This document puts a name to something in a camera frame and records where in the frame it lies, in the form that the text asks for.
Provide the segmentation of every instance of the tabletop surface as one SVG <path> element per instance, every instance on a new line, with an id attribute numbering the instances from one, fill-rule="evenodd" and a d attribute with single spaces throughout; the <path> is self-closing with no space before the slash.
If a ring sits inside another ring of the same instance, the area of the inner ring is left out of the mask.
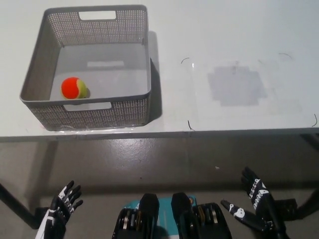
<path id="1" fill-rule="evenodd" d="M 109 0 L 148 8 L 150 55 L 160 77 L 151 122 L 47 131 L 19 99 L 43 13 L 105 3 L 1 3 L 0 140 L 319 132 L 319 1 L 312 0 Z"/>

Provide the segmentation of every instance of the gray plastic basket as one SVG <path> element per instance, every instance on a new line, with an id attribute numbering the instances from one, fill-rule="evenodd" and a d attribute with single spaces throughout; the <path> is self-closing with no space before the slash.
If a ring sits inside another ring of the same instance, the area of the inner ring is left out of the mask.
<path id="1" fill-rule="evenodd" d="M 82 13 L 114 12 L 114 19 Z M 91 96 L 65 100 L 63 79 L 82 79 Z M 47 130 L 142 126 L 150 114 L 148 15 L 143 5 L 52 8 L 44 13 L 20 94 Z"/>

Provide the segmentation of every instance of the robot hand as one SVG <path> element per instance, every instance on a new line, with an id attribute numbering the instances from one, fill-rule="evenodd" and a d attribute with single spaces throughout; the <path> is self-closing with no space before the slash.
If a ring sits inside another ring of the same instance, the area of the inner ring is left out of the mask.
<path id="1" fill-rule="evenodd" d="M 81 196 L 81 186 L 71 189 L 73 185 L 74 181 L 69 182 L 59 195 L 53 198 L 35 239 L 63 239 L 67 222 L 76 208 L 83 203 L 82 200 L 74 203 Z"/>
<path id="2" fill-rule="evenodd" d="M 285 223 L 277 212 L 275 200 L 260 178 L 246 167 L 242 172 L 241 181 L 256 214 L 237 207 L 226 200 L 222 200 L 221 204 L 235 219 L 246 226 L 266 233 L 270 238 L 289 239 L 286 234 Z"/>

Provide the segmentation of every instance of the orange tennis ball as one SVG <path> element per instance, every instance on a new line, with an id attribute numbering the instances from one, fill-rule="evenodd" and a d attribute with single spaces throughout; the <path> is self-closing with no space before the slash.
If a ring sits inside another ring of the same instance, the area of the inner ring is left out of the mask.
<path id="1" fill-rule="evenodd" d="M 61 85 L 61 94 L 66 99 L 81 99 L 85 98 L 88 90 L 85 83 L 77 77 L 66 78 Z"/>

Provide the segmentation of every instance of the basket handle hole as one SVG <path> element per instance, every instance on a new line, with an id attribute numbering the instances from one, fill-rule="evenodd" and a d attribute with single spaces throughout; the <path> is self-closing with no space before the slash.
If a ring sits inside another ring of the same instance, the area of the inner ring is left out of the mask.
<path id="1" fill-rule="evenodd" d="M 81 11 L 79 17 L 83 21 L 88 20 L 114 20 L 116 18 L 115 11 Z"/>

